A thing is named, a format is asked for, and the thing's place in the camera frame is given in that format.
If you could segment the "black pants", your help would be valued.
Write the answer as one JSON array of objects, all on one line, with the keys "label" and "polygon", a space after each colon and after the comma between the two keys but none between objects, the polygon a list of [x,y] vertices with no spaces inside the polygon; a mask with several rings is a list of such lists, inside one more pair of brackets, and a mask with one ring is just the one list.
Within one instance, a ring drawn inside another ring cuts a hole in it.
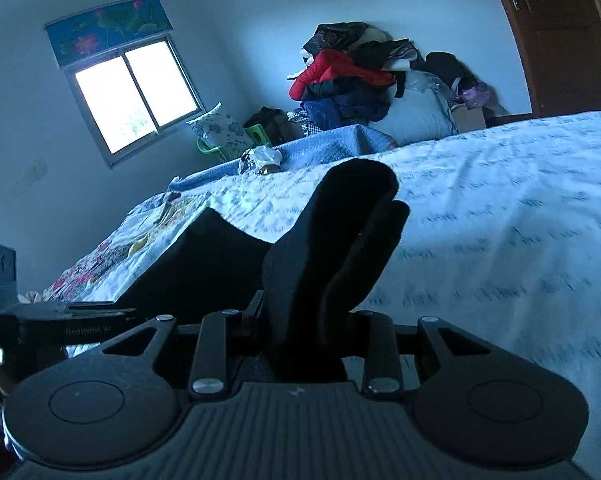
[{"label": "black pants", "polygon": [[410,208],[393,169],[371,159],[332,167],[277,242],[246,234],[205,209],[120,296],[145,316],[201,322],[244,310],[264,294],[264,359],[278,382],[343,382],[332,341],[342,315],[377,282]]}]

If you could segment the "floral patterned quilt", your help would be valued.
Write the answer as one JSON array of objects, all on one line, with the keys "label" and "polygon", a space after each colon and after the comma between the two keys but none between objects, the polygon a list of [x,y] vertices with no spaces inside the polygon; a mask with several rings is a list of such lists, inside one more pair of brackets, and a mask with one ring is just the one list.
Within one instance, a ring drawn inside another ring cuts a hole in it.
[{"label": "floral patterned quilt", "polygon": [[63,271],[42,292],[18,296],[22,304],[43,301],[112,301],[174,244],[201,213],[208,192],[165,192],[129,211],[92,252]]}]

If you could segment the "white bedsheet with blue script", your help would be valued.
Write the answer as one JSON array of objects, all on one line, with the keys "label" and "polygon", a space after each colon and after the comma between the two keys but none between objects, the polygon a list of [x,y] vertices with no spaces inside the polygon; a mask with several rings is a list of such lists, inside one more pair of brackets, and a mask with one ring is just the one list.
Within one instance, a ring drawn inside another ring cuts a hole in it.
[{"label": "white bedsheet with blue script", "polygon": [[411,209],[364,307],[432,314],[554,370],[587,398],[577,464],[601,479],[601,112],[377,155]]}]

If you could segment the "light blue blanket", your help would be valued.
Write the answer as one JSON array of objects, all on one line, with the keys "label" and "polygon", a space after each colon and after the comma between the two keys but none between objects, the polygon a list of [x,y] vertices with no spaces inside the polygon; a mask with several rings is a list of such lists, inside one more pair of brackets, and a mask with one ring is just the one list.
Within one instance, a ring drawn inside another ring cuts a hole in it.
[{"label": "light blue blanket", "polygon": [[[282,154],[282,171],[337,162],[337,160],[393,150],[398,146],[388,134],[370,127],[354,125],[323,131],[276,146]],[[240,162],[231,160],[187,177],[176,177],[168,192],[186,192],[223,177],[237,176]]]}]

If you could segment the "crumpled white cloth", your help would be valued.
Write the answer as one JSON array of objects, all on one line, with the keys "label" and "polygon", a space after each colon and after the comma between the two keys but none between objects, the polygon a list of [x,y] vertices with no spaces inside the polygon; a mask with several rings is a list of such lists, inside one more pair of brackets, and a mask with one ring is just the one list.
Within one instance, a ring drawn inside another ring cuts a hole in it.
[{"label": "crumpled white cloth", "polygon": [[276,148],[258,145],[247,150],[238,159],[239,174],[275,174],[282,170],[283,155]]}]

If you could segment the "white pillow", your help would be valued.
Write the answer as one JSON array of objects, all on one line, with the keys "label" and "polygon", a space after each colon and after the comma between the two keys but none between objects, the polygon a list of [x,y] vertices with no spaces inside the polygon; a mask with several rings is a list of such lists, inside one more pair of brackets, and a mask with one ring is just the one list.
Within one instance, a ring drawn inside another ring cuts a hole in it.
[{"label": "white pillow", "polygon": [[458,134],[448,103],[449,88],[436,76],[410,70],[405,76],[403,95],[388,91],[387,115],[370,127],[388,134],[399,146],[441,140]]}]

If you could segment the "cardboard box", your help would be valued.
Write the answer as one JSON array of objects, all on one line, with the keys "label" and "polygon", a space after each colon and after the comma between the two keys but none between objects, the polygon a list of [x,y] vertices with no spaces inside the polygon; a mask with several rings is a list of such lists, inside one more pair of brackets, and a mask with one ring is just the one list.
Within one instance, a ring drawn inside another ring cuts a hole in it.
[{"label": "cardboard box", "polygon": [[468,108],[466,105],[454,105],[451,115],[458,133],[467,133],[487,128],[483,107]]}]

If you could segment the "green plastic chair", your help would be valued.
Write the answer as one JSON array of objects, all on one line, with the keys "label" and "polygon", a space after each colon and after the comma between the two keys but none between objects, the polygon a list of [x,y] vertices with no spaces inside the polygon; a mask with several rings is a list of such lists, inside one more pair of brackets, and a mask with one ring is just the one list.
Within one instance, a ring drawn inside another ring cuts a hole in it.
[{"label": "green plastic chair", "polygon": [[197,148],[205,155],[218,155],[225,162],[241,156],[250,148],[270,145],[271,141],[261,125],[250,128],[221,128],[211,126],[197,138]]}]

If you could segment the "floral cushion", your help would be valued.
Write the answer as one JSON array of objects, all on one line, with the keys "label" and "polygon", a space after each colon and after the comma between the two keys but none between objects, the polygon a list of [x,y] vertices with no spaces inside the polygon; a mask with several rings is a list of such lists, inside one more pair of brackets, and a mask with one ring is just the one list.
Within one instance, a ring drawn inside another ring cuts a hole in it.
[{"label": "floral cushion", "polygon": [[188,122],[198,151],[217,155],[225,162],[240,158],[255,146],[244,128],[218,103],[209,112]]}]

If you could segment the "purple bag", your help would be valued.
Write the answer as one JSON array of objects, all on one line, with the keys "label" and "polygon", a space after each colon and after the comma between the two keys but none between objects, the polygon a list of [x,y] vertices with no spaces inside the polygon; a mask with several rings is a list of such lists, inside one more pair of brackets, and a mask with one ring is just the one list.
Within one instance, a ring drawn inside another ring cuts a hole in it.
[{"label": "purple bag", "polygon": [[474,87],[460,93],[461,101],[469,110],[485,107],[491,100],[491,90],[488,84],[479,82]]}]

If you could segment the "pile of clothes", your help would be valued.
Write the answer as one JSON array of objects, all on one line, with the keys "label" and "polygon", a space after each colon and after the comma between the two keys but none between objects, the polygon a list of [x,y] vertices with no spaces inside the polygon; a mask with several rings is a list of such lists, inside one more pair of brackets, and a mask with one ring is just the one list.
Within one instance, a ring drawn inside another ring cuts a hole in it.
[{"label": "pile of clothes", "polygon": [[[320,24],[300,55],[305,69],[288,77],[292,82],[288,95],[323,130],[382,120],[389,110],[388,91],[395,90],[400,98],[410,70],[439,78],[450,90],[450,108],[464,105],[463,90],[485,82],[452,53],[422,55],[412,40],[395,39],[364,22]],[[497,91],[488,86],[486,122],[506,113]]]}]

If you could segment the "floral window valance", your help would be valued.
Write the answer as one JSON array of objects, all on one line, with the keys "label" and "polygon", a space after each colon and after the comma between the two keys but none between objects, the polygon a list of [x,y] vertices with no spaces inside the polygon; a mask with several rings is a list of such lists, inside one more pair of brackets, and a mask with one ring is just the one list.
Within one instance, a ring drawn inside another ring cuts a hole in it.
[{"label": "floral window valance", "polygon": [[171,29],[171,21],[160,0],[107,4],[44,28],[61,67]]}]

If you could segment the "brown wooden door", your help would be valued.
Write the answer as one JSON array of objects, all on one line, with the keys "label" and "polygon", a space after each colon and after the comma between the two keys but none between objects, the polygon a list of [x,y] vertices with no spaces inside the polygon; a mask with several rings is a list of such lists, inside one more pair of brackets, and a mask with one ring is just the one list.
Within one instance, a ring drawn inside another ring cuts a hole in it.
[{"label": "brown wooden door", "polygon": [[601,0],[501,0],[537,117],[601,110]]}]

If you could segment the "window with metal frame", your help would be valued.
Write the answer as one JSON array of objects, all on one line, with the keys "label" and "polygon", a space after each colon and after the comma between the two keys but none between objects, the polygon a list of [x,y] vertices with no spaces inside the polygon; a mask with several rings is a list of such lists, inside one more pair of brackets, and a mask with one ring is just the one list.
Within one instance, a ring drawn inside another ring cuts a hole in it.
[{"label": "window with metal frame", "polygon": [[169,32],[89,56],[64,74],[108,168],[207,112]]}]

